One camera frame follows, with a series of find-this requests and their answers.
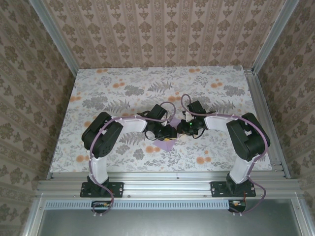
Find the floral tablecloth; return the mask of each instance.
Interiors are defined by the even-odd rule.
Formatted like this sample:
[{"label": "floral tablecloth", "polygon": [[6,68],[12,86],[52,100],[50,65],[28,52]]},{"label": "floral tablecloth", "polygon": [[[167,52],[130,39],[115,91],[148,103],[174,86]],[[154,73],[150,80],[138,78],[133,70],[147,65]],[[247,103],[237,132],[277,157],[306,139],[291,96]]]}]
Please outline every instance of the floral tablecloth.
[{"label": "floral tablecloth", "polygon": [[[128,116],[171,101],[184,118],[182,94],[199,100],[206,111],[255,114],[241,66],[81,69],[57,143],[51,172],[87,172],[88,154],[81,135],[96,116]],[[172,113],[172,107],[165,104]],[[200,139],[181,135],[170,152],[143,133],[122,134],[107,155],[108,172],[229,171],[237,157],[227,133],[206,130]],[[270,170],[268,156],[255,166]]]}]

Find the ventilation grille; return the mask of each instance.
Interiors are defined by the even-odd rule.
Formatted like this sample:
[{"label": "ventilation grille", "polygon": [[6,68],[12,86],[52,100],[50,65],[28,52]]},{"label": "ventilation grille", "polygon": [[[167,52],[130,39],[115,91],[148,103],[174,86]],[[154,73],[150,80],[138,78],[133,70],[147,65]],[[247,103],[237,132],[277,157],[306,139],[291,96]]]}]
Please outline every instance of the ventilation grille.
[{"label": "ventilation grille", "polygon": [[[92,200],[48,200],[45,210],[53,209],[92,209]],[[229,209],[228,200],[183,200],[183,201],[145,201],[116,200],[112,209]]]}]

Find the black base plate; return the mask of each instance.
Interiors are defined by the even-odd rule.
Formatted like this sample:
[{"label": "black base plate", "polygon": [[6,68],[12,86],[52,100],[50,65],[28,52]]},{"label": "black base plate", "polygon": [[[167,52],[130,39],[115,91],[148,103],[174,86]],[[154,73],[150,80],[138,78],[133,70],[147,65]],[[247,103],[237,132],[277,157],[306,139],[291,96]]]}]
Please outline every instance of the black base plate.
[{"label": "black base plate", "polygon": [[[109,182],[107,188],[113,193],[115,198],[122,198],[124,193],[124,183],[123,182]],[[92,191],[90,183],[83,182],[80,192],[81,198],[110,198],[110,194],[106,192],[103,196],[94,193]]]},{"label": "black base plate", "polygon": [[255,188],[252,190],[254,185],[252,183],[242,186],[242,190],[236,194],[231,194],[226,186],[225,181],[214,181],[210,183],[211,186],[211,195],[213,198],[222,198],[222,197],[256,197]]}]

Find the patterned wallpaper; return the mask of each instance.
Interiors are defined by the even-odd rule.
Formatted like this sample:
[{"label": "patterned wallpaper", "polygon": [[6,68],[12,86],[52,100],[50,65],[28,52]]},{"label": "patterned wallpaper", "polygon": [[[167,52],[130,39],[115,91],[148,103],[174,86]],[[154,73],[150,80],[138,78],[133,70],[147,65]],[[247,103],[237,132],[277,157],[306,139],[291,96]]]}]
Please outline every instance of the patterned wallpaper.
[{"label": "patterned wallpaper", "polygon": [[315,218],[315,1],[300,0],[259,79],[290,172]]},{"label": "patterned wallpaper", "polygon": [[19,235],[74,78],[27,0],[0,1],[0,235]]},{"label": "patterned wallpaper", "polygon": [[285,0],[43,0],[80,68],[251,67]]}]

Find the robotic arm base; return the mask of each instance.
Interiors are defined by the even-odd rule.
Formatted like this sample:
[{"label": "robotic arm base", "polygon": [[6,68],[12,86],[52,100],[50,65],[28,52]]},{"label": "robotic arm base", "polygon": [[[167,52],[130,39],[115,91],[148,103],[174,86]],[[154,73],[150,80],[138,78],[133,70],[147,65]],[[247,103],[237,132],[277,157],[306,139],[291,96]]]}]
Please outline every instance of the robotic arm base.
[{"label": "robotic arm base", "polygon": [[[109,178],[102,184],[108,188],[115,198],[122,198],[124,193],[123,182],[109,182]],[[87,182],[83,182],[80,192],[81,198],[110,198],[110,194],[97,184],[95,184],[90,177]]]},{"label": "robotic arm base", "polygon": [[256,196],[255,187],[248,179],[242,183],[237,184],[231,178],[230,174],[227,174],[226,187],[232,196],[237,197],[244,197],[248,195],[251,195],[253,197]]}]

